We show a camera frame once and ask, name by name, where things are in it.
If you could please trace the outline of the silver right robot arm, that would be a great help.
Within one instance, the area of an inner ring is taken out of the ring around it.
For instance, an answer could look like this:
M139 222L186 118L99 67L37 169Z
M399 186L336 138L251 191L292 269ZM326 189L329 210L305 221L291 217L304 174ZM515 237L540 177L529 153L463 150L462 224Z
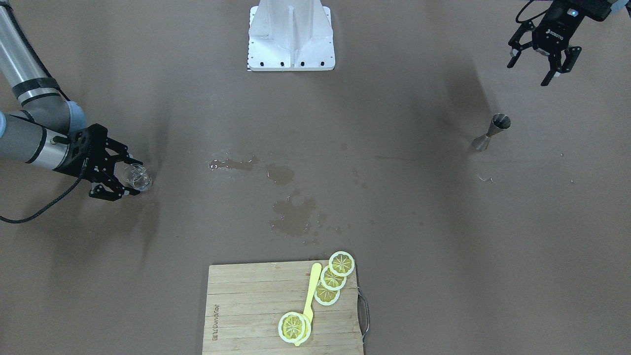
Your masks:
M21 108L0 114L0 150L7 159L92 184L93 198L115 201L139 191L115 175L117 163L142 165L128 147L65 96L25 36L7 0L0 9L0 66Z

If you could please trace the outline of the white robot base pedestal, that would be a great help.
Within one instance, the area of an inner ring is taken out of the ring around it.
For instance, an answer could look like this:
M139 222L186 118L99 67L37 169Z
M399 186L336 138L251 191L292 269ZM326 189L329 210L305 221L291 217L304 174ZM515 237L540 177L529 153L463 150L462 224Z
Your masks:
M262 0L249 10L250 71L331 71L331 9L319 0Z

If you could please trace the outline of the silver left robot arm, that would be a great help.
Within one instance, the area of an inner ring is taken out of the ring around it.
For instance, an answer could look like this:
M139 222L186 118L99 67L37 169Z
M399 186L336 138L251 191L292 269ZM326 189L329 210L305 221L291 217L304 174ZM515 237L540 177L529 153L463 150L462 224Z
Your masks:
M553 0L542 13L529 19L515 17L518 29L510 38L511 60L507 68L513 68L522 52L532 48L545 56L549 70L541 82L546 87L552 79L571 72L582 47L570 44L582 20L588 17L596 22L604 22L611 13L620 9L630 10L628 0Z

